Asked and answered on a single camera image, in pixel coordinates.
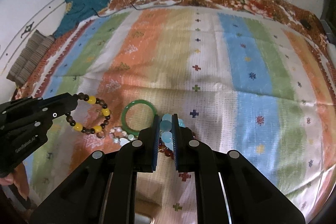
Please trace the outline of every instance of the red snowflake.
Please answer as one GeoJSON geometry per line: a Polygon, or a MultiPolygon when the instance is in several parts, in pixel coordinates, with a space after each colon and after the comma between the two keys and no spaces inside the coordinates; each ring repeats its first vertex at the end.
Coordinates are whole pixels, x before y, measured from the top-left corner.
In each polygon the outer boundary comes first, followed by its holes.
{"type": "Polygon", "coordinates": [[[264,117],[263,116],[257,116],[257,124],[262,125],[264,124],[264,117]]]}

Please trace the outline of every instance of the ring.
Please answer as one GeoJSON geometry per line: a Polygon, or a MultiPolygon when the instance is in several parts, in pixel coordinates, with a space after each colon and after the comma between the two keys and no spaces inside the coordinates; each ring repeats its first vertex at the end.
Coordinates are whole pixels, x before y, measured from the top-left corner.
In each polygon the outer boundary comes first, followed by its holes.
{"type": "Polygon", "coordinates": [[[143,99],[140,99],[140,100],[135,100],[133,102],[130,102],[126,107],[125,109],[123,110],[122,114],[121,114],[121,124],[123,126],[123,130],[125,130],[128,134],[133,134],[135,136],[138,136],[139,135],[139,130],[134,130],[134,129],[131,129],[128,125],[127,125],[127,122],[126,122],[126,114],[128,112],[128,110],[135,106],[135,105],[138,105],[138,104],[144,104],[144,105],[147,105],[149,106],[152,111],[153,111],[153,114],[154,116],[156,115],[156,109],[155,107],[152,105],[151,102],[149,101],[146,101],[146,100],[143,100],[143,99]]]}

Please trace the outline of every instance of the black and yellow beaded bracelet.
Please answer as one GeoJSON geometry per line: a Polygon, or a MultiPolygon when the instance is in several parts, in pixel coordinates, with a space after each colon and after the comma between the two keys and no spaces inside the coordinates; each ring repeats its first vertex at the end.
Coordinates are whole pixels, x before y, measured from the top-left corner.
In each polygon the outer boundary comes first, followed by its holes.
{"type": "Polygon", "coordinates": [[[78,99],[84,100],[85,102],[88,102],[91,105],[94,105],[94,104],[101,105],[101,107],[102,107],[101,112],[105,116],[105,120],[104,120],[103,123],[101,123],[98,126],[94,126],[93,128],[86,128],[81,123],[76,122],[73,119],[73,117],[71,116],[71,112],[69,112],[69,113],[65,114],[67,116],[67,118],[66,118],[67,122],[76,131],[83,132],[86,135],[97,133],[97,137],[103,138],[104,136],[103,135],[99,135],[98,133],[100,133],[105,128],[105,126],[109,124],[110,110],[107,108],[107,104],[104,102],[104,100],[100,100],[99,98],[96,98],[94,96],[89,96],[89,95],[84,94],[82,92],[78,93],[77,97],[78,97],[78,99]]]}

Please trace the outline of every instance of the striped brown cloth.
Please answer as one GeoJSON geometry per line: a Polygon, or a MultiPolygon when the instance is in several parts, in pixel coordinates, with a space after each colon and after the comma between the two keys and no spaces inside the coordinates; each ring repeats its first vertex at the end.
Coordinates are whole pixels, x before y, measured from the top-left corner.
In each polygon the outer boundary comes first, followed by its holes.
{"type": "Polygon", "coordinates": [[[39,31],[35,31],[11,67],[7,79],[22,87],[54,42],[55,38],[52,35],[45,37],[39,31]]]}

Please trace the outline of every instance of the yellow bead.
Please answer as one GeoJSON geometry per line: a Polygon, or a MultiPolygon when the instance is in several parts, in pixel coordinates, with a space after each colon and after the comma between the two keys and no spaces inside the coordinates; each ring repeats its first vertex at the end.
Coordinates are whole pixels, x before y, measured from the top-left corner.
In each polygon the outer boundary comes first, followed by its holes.
{"type": "Polygon", "coordinates": [[[108,108],[103,108],[101,112],[103,113],[104,116],[110,115],[110,110],[108,108]]]}
{"type": "Polygon", "coordinates": [[[82,126],[81,123],[76,122],[76,124],[75,124],[75,126],[74,126],[73,128],[74,128],[74,130],[76,130],[76,131],[82,131],[83,126],[82,126]]]}
{"type": "Polygon", "coordinates": [[[101,126],[94,126],[93,129],[94,129],[95,133],[98,133],[98,132],[103,130],[103,128],[101,126]]]}
{"type": "Polygon", "coordinates": [[[91,105],[94,105],[96,103],[96,97],[89,96],[89,100],[87,102],[91,105]]]}

